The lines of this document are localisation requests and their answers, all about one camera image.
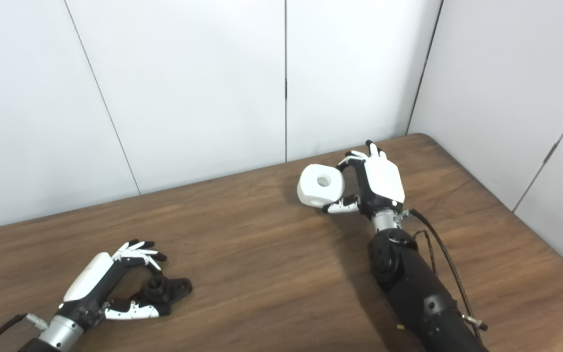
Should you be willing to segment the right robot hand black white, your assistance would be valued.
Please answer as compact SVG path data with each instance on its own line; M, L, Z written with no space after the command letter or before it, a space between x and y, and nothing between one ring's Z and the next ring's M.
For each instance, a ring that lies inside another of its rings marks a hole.
M382 210L402 212L405 190L398 166L373 141L367 140L366 146L368 154L350 150L335 166L340 172L347 167L355 170L358 193L327 203L322 207L324 213L359 212L371 220Z

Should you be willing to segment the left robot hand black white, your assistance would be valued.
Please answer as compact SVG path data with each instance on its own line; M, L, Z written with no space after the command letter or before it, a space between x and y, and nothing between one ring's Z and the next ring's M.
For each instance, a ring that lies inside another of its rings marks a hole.
M131 299L108 299L132 268L147 267L152 274L162 273L159 263L166 261L166 256L153 247L154 242L134 239L124 243L114 254L101 252L94 256L65 293L56 315L69 319L83 331L105 319L150 319L170 315L170 306L147 302L141 293Z

